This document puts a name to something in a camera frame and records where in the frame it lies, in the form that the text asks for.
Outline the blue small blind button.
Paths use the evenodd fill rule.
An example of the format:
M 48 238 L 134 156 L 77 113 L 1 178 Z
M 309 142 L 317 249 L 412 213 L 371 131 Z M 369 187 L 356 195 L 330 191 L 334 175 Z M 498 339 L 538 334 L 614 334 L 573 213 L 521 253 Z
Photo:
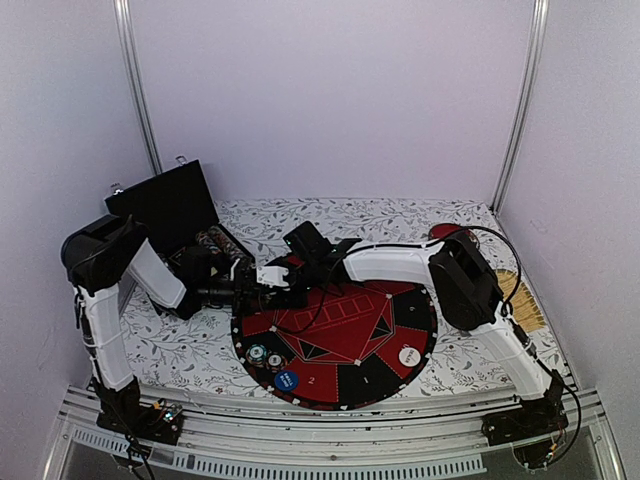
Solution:
M 275 375 L 274 384 L 280 391 L 291 392 L 298 387 L 299 377 L 293 371 L 283 370 Z

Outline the poker chip stack teal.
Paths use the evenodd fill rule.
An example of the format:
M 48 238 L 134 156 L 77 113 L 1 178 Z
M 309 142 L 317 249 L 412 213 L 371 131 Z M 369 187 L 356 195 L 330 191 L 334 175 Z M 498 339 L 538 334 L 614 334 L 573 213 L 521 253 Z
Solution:
M 264 368 L 268 365 L 271 351 L 262 344 L 251 345 L 245 354 L 247 362 L 255 367 Z

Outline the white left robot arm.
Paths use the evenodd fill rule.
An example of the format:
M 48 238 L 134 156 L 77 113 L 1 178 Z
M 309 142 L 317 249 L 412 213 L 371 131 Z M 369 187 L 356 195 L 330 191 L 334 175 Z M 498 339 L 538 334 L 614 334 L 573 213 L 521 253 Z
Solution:
M 76 323 L 92 362 L 102 414 L 128 434 L 141 433 L 149 415 L 140 405 L 139 383 L 125 358 L 121 278 L 131 276 L 161 311 L 188 320 L 213 301 L 233 304 L 240 298 L 240 286 L 255 276 L 252 262 L 241 259 L 228 279 L 188 286 L 153 249 L 144 225 L 111 214 L 71 234 L 63 243 L 61 260 L 75 289 Z

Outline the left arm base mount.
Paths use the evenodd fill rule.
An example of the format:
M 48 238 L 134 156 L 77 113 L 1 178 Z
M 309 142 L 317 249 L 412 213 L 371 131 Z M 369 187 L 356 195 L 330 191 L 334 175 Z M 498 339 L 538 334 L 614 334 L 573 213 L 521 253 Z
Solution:
M 160 399 L 143 405 L 137 397 L 116 395 L 101 400 L 97 425 L 138 440 L 176 446 L 184 422 L 183 406 Z

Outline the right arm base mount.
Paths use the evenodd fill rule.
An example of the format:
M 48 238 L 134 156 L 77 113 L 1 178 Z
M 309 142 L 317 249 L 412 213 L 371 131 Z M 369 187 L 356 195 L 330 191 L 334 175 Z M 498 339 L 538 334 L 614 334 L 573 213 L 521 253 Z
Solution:
M 512 449 L 518 464 L 528 470 L 550 466 L 569 422 L 562 403 L 553 406 L 544 400 L 523 401 L 517 409 L 482 417 L 481 432 L 490 446 L 513 444 L 548 435 L 546 440 Z

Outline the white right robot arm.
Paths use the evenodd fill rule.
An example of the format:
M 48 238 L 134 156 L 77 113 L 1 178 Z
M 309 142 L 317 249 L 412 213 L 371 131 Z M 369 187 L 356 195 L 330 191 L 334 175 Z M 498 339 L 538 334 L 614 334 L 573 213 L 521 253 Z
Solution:
M 517 427 L 524 435 L 537 436 L 562 409 L 562 384 L 539 360 L 533 340 L 515 321 L 512 297 L 502 292 L 468 232 L 458 227 L 422 244 L 364 245 L 358 238 L 332 244 L 304 223 L 285 239 L 302 261 L 302 272 L 272 264 L 258 267 L 255 278 L 277 291 L 332 280 L 409 282 L 433 288 L 444 320 L 478 338 L 507 373 L 522 408 Z

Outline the poker chip stack red top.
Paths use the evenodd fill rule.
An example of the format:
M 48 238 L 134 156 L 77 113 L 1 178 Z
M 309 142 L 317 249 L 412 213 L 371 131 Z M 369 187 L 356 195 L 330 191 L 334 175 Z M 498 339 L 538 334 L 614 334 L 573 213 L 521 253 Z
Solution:
M 285 356 L 277 352 L 269 352 L 264 360 L 264 368 L 267 372 L 277 374 L 288 365 Z

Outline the white dealer button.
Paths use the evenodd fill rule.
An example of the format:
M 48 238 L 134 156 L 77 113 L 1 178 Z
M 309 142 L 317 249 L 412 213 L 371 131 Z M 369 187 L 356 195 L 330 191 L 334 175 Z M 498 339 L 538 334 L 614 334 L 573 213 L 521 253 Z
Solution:
M 403 346 L 398 354 L 400 364 L 407 368 L 415 368 L 422 360 L 421 352 L 411 346 Z

